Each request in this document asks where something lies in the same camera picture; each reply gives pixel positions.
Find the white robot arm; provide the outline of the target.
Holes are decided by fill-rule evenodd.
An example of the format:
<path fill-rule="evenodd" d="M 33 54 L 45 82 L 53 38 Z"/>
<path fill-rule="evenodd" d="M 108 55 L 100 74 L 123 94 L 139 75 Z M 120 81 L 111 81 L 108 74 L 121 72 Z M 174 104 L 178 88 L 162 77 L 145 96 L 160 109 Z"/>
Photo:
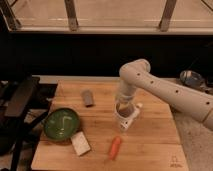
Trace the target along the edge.
<path fill-rule="evenodd" d="M 116 100 L 129 103 L 134 98 L 136 89 L 142 88 L 213 130 L 213 95 L 158 78 L 150 70 L 150 63 L 146 59 L 122 65 Z"/>

